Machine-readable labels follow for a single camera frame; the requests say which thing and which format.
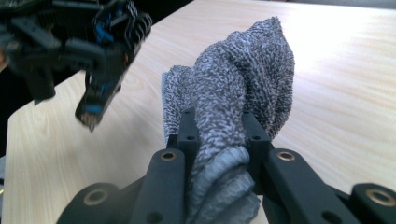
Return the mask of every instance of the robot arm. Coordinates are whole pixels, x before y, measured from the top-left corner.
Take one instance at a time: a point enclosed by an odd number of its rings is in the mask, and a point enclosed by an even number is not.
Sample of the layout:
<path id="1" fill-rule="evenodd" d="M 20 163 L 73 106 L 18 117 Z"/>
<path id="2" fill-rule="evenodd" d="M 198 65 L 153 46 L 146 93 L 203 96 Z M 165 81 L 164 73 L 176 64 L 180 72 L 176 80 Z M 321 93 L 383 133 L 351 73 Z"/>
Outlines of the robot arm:
<path id="1" fill-rule="evenodd" d="M 55 95 L 57 71 L 85 70 L 76 117 L 93 131 L 151 24 L 132 0 L 0 0 L 0 49 L 36 104 Z"/>

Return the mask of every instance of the wooden table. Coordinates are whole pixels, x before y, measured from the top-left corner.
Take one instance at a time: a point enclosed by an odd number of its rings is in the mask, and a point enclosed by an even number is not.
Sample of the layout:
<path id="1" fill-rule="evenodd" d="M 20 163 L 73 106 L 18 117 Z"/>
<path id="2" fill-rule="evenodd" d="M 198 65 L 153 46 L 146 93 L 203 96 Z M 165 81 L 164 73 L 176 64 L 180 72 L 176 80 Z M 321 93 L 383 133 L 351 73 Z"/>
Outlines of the wooden table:
<path id="1" fill-rule="evenodd" d="M 120 188 L 164 147 L 162 73 L 207 46 L 278 16 L 295 55 L 293 108 L 274 145 L 300 152 L 323 180 L 396 189 L 396 11 L 244 0 L 195 0 L 157 23 L 121 92 L 90 133 L 75 119 L 77 74 L 54 99 L 9 120 L 4 223 L 54 223 L 81 189 Z M 265 223 L 263 214 L 254 223 Z"/>

